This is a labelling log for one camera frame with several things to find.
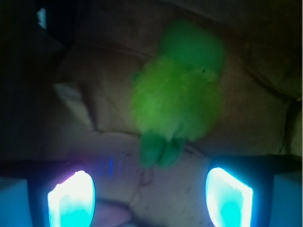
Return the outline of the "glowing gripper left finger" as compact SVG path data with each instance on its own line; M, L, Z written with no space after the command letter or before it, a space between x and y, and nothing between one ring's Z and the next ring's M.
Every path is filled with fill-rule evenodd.
M96 189L75 160L7 160L0 163L2 227L89 227Z

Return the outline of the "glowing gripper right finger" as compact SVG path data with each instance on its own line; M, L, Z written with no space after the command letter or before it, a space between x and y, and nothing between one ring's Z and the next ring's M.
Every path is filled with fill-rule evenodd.
M301 227L303 159L217 156L207 170L205 201L215 227Z

